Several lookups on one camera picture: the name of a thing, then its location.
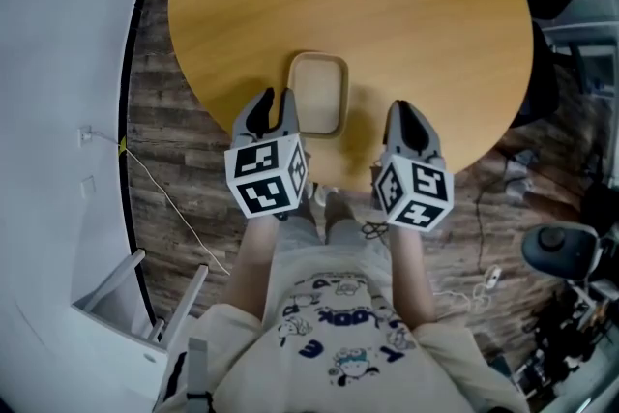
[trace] shorts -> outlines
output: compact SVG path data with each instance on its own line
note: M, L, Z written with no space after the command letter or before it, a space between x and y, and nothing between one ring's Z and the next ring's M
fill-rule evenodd
M391 262L391 254L380 239L366 239L361 225L352 219L336 222L327 233L325 243L320 239L316 226L303 217L291 216L280 223L276 254L325 245L333 246L338 251L358 251L359 254L371 251Z

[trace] beige tray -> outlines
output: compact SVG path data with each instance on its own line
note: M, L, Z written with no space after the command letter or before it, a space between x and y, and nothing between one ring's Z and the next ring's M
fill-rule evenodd
M348 109L348 66L341 57L300 53L290 64L288 88L294 91L303 136L333 138L341 134Z

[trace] forearm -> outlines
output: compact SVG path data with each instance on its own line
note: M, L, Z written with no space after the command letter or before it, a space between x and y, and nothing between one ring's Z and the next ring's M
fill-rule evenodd
M390 226L394 308L410 330L436 321L419 232Z
M248 221L222 303L262 319L279 226L274 216Z

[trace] white t-shirt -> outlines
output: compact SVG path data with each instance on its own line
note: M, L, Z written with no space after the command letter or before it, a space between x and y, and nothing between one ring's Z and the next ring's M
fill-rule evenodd
M409 332L391 303L390 267L372 251L316 247L274 260L263 322L214 305L193 334L208 343L217 413L528 412L466 329ZM186 377L158 408L183 411Z

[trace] table top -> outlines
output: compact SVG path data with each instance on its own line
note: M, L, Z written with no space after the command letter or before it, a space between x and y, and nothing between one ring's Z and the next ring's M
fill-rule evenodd
M190 87L228 133L255 94L285 87L299 51L342 57L345 129L306 140L309 177L360 192L370 190L394 100L426 115L455 173L512 123L533 57L526 0L169 0L168 16Z

